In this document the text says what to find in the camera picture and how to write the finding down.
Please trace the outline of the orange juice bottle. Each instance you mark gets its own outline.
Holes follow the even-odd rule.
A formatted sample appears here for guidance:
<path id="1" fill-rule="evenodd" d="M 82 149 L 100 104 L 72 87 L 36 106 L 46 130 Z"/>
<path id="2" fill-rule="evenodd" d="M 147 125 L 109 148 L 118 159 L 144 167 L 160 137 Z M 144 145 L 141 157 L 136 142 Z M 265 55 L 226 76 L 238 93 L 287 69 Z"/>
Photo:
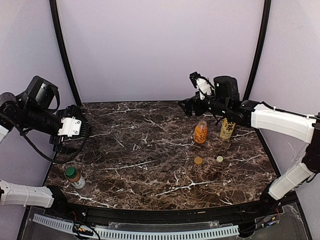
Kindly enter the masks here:
<path id="1" fill-rule="evenodd" d="M 208 136 L 208 126 L 205 120 L 200 120 L 194 129 L 193 139 L 197 144 L 204 144 Z"/>

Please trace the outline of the green cap coffee bottle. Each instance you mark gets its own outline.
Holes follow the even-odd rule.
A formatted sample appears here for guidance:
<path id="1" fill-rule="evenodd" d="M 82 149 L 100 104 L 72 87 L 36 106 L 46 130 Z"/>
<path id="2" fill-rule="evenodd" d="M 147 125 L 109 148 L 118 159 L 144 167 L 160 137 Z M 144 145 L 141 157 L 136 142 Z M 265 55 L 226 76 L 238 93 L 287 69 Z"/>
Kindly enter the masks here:
<path id="1" fill-rule="evenodd" d="M 69 166 L 65 169 L 64 173 L 77 193 L 84 197 L 89 197 L 92 194 L 91 187 L 78 169 Z"/>

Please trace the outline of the yellow tea bottle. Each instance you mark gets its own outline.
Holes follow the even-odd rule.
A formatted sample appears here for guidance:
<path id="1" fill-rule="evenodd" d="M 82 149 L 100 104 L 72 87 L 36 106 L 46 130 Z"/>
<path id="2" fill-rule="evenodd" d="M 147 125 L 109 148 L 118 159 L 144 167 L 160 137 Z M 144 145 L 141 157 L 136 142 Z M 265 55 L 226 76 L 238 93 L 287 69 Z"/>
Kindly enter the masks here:
<path id="1" fill-rule="evenodd" d="M 236 123 L 228 121 L 227 118 L 224 118 L 221 124 L 221 129 L 220 129 L 220 138 L 222 140 L 229 140 L 233 134 L 233 131 L 235 129 Z"/>

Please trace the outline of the orange bottle cap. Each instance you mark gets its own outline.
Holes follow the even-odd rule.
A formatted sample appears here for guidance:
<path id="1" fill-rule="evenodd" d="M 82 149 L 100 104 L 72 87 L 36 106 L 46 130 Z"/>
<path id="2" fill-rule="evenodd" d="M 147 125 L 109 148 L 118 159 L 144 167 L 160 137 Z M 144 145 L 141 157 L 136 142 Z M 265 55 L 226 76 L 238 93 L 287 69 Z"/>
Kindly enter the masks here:
<path id="1" fill-rule="evenodd" d="M 203 164 L 203 162 L 204 161 L 203 161 L 203 159 L 201 157 L 197 156 L 197 157 L 194 158 L 194 164 L 197 165 L 197 166 L 201 166 Z"/>

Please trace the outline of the cream bottle cap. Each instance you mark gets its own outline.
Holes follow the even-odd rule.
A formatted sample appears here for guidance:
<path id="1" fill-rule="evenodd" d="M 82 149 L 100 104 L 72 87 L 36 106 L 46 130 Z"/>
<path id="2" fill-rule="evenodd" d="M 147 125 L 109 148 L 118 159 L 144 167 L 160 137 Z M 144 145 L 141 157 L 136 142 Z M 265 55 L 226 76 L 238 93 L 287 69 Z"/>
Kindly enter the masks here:
<path id="1" fill-rule="evenodd" d="M 218 156 L 218 157 L 216 158 L 216 161 L 217 161 L 218 163 L 221 163 L 221 162 L 223 161 L 223 157 L 222 157 L 222 156 Z"/>

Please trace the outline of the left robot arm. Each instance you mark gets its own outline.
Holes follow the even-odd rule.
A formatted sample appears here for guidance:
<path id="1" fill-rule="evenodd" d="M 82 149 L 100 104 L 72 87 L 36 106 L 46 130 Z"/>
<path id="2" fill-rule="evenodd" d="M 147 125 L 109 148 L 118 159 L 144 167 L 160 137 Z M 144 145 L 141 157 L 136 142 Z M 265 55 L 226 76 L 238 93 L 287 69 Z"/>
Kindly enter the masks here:
<path id="1" fill-rule="evenodd" d="M 0 139 L 13 129 L 31 145 L 44 159 L 54 162 L 54 159 L 42 153 L 28 138 L 27 133 L 36 130 L 50 135 L 50 143 L 55 152 L 70 154 L 73 158 L 78 149 L 63 146 L 64 138 L 78 137 L 87 133 L 86 121 L 82 118 L 79 108 L 75 105 L 59 110 L 51 108 L 52 100 L 60 105 L 58 87 L 40 76 L 34 76 L 25 91 L 18 95 L 4 92 L 0 95 Z M 64 202 L 65 197 L 54 186 L 29 186 L 0 181 L 0 204 L 37 206 L 51 208 L 58 202 Z"/>

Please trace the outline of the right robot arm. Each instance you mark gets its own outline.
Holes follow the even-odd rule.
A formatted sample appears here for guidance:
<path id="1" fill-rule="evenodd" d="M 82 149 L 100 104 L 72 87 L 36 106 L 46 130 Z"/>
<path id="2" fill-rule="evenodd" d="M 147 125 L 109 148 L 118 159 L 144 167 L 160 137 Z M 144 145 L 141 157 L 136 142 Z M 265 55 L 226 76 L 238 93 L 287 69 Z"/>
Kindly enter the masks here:
<path id="1" fill-rule="evenodd" d="M 210 112 L 242 127 L 273 131 L 308 144 L 303 158 L 262 193 L 263 203 L 279 202 L 288 192 L 320 172 L 319 115 L 279 109 L 264 101 L 241 101 L 238 82 L 231 76 L 217 76 L 213 83 L 197 72 L 191 73 L 189 78 L 197 92 L 178 102 L 188 117 Z"/>

